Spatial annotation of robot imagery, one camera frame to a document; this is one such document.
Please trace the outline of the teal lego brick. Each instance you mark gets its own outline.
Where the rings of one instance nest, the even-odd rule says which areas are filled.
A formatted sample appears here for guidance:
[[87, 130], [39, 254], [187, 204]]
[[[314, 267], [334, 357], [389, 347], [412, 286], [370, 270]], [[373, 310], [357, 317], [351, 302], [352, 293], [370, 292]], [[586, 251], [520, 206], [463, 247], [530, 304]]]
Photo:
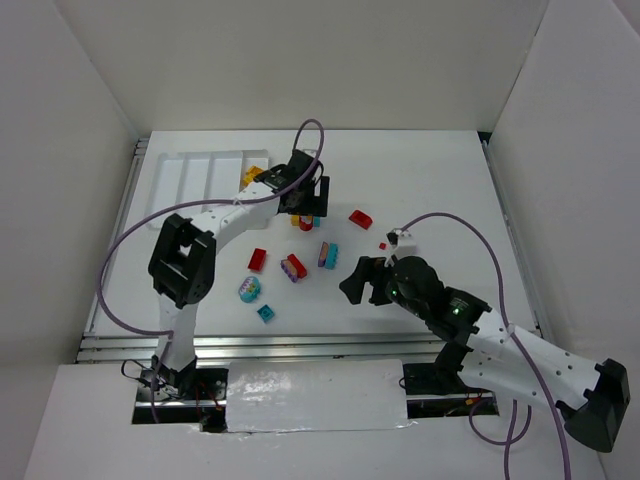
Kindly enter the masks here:
[[325, 269], [333, 270], [336, 267], [338, 255], [338, 245], [335, 243], [329, 243], [326, 249], [326, 255], [324, 257], [323, 267]]

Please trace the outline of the yellow lego brick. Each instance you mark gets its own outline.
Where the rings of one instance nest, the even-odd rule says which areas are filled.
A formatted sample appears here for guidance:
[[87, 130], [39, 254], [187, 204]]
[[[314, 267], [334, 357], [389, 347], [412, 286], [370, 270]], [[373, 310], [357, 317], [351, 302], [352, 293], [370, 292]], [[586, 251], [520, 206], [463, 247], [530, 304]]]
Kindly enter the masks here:
[[251, 167], [249, 168], [249, 170], [247, 171], [247, 173], [248, 173], [248, 174], [251, 174], [251, 175], [259, 175], [259, 174], [261, 174], [262, 172], [263, 172], [263, 169], [262, 169], [262, 168], [260, 168], [260, 167], [258, 167], [258, 166], [255, 166], [255, 165], [251, 166]]

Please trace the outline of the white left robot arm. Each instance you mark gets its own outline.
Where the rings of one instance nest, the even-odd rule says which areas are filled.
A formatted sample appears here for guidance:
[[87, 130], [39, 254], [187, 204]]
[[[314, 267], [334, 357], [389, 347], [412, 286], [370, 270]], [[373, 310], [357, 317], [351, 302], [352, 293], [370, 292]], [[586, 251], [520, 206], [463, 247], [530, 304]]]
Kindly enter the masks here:
[[220, 251], [278, 214], [326, 216], [329, 182], [318, 158], [294, 149], [288, 163], [259, 173], [234, 197], [164, 220], [148, 266], [163, 331], [152, 369], [163, 382], [180, 394], [193, 389], [197, 309], [213, 287]]

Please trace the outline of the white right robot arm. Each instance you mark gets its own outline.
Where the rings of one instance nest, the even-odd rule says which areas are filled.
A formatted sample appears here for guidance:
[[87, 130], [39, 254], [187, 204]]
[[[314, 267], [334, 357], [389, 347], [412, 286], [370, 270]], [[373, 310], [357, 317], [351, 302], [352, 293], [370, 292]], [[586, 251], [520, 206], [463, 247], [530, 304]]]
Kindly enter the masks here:
[[444, 285], [422, 258], [392, 263], [363, 256], [339, 288], [349, 302], [396, 304], [422, 320], [444, 347], [436, 365], [441, 382], [488, 390], [559, 414], [561, 427], [577, 442], [612, 451], [627, 407], [626, 368], [613, 359], [585, 359], [522, 329], [463, 290]]

